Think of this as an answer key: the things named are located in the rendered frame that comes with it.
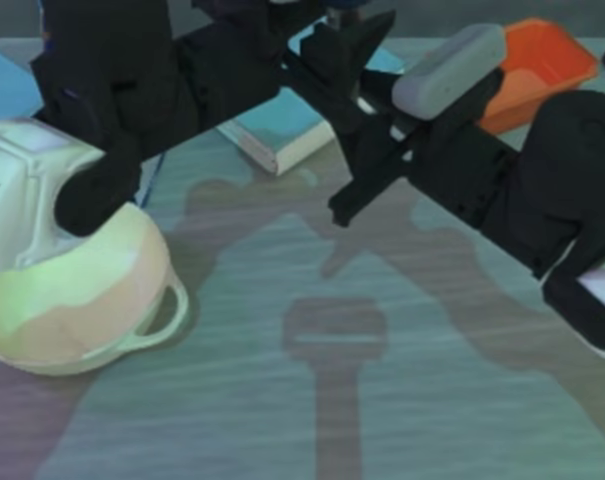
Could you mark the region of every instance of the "orange container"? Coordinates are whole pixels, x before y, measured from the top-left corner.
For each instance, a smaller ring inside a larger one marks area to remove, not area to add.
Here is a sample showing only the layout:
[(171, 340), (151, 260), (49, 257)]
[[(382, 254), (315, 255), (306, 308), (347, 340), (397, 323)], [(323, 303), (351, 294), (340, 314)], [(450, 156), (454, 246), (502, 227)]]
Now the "orange container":
[(530, 18), (505, 31), (504, 83), (480, 121), (494, 134), (531, 123), (544, 100), (598, 73), (598, 59), (554, 23)]

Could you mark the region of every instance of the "wooden table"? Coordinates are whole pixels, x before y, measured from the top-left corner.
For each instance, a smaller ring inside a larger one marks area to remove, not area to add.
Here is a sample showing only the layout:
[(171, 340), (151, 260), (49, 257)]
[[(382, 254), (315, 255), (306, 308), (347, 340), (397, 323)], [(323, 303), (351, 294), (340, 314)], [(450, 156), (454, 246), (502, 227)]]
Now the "wooden table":
[(346, 179), (336, 145), (280, 179), (216, 132), (171, 151), (149, 211), (195, 328), (81, 378), (0, 365), (0, 480), (605, 480), (605, 362), (529, 273), (406, 185), (332, 226)]

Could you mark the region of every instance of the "white cup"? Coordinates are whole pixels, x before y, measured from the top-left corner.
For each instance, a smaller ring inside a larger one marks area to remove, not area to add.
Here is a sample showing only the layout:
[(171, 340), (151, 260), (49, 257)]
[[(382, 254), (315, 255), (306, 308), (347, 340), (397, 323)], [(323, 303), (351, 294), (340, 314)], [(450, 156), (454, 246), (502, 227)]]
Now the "white cup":
[[(165, 292), (176, 311), (146, 335)], [(41, 375), (73, 375), (173, 337), (189, 297), (151, 218), (122, 207), (81, 246), (0, 274), (0, 361)]]

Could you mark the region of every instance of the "table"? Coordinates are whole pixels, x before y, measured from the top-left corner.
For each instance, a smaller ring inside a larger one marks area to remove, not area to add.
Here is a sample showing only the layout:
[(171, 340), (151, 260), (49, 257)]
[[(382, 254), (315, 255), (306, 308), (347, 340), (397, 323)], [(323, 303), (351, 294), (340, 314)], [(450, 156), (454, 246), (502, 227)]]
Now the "table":
[(337, 229), (346, 179), (334, 144), (277, 180), (216, 132), (169, 152), (148, 209), (192, 328), (74, 379), (0, 365), (0, 480), (605, 480), (605, 362), (529, 273), (405, 185)]

